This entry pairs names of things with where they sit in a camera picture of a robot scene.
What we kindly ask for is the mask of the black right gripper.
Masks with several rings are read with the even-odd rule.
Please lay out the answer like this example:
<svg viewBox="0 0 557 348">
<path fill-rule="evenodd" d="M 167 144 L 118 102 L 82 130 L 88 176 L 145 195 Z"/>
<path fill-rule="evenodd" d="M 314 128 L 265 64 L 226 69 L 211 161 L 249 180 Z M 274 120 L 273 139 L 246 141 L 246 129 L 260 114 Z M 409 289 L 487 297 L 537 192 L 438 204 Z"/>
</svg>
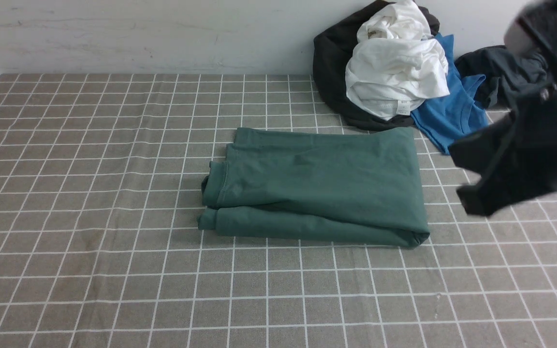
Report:
<svg viewBox="0 0 557 348">
<path fill-rule="evenodd" d="M 456 167 L 481 176 L 456 191 L 468 215 L 490 217 L 557 191 L 557 85 L 524 85 L 506 99 L 512 113 L 448 147 Z"/>
</svg>

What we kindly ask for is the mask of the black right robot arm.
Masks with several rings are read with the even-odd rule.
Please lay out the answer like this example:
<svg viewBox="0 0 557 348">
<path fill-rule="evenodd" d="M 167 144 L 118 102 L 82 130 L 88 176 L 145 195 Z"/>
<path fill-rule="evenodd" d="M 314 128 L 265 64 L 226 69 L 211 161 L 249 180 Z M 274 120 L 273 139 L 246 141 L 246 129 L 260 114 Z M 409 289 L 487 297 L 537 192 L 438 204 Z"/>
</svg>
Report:
<svg viewBox="0 0 557 348">
<path fill-rule="evenodd" d="M 450 146 L 456 167 L 479 174 L 457 189 L 468 215 L 495 212 L 557 191 L 557 0 L 536 0 L 504 36 L 512 53 L 541 53 L 551 78 L 510 97 L 502 119 Z"/>
</svg>

